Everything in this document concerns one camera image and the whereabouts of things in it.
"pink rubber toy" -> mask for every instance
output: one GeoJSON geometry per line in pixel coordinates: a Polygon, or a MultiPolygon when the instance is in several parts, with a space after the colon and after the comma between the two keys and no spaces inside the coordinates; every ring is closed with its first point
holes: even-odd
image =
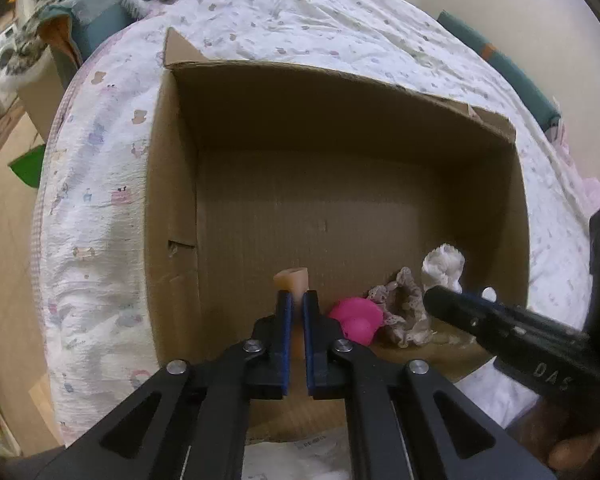
{"type": "Polygon", "coordinates": [[[382,310],[365,298],[340,300],[329,313],[342,327],[344,337],[369,346],[376,331],[382,326],[382,310]]]}

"bed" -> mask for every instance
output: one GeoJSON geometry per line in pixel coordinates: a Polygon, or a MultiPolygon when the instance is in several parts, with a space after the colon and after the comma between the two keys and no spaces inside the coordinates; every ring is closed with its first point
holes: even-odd
{"type": "MultiPolygon", "coordinates": [[[[142,222],[168,27],[210,59],[331,68],[508,117],[528,207],[528,306],[582,325],[590,295],[586,197],[513,88],[474,51],[403,0],[181,0],[100,46],[71,82],[49,136],[31,269],[66,444],[158,368],[142,222]]],[[[458,387],[503,426],[536,398],[492,363],[458,387]]]]}

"finger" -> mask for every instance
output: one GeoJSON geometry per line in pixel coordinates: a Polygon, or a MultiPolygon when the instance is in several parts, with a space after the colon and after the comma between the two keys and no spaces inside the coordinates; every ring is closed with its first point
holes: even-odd
{"type": "Polygon", "coordinates": [[[509,431],[533,456],[545,462],[568,418],[566,410],[541,399],[509,431]]]}
{"type": "Polygon", "coordinates": [[[592,433],[558,442],[549,453],[549,467],[557,471],[578,469],[585,465],[600,445],[600,428],[592,433]]]}

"orange fabric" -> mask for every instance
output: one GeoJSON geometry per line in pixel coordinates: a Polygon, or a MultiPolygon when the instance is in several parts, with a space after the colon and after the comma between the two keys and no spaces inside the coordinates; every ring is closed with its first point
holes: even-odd
{"type": "Polygon", "coordinates": [[[489,58],[491,57],[491,55],[496,51],[496,48],[491,44],[491,43],[487,43],[482,52],[480,53],[480,57],[485,60],[488,61],[489,58]]]}
{"type": "Polygon", "coordinates": [[[71,43],[69,42],[69,16],[58,16],[52,20],[41,23],[38,27],[38,35],[45,43],[57,48],[67,54],[69,59],[74,62],[76,68],[82,63],[79,59],[79,54],[74,52],[71,43]]]}

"silver bolt head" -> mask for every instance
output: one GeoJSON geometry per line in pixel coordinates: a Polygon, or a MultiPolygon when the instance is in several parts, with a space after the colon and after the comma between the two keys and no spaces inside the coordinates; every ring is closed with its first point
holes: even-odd
{"type": "Polygon", "coordinates": [[[187,364],[182,359],[176,359],[167,364],[167,371],[171,375],[180,375],[187,371],[187,364]]]}
{"type": "Polygon", "coordinates": [[[259,339],[247,339],[242,345],[242,349],[250,354],[255,354],[262,350],[262,341],[259,339]]]}
{"type": "Polygon", "coordinates": [[[333,342],[333,349],[336,352],[351,352],[353,350],[353,343],[348,339],[336,339],[333,342]]]}
{"type": "Polygon", "coordinates": [[[422,359],[414,359],[409,363],[409,370],[414,374],[424,375],[429,371],[429,364],[422,359]]]}

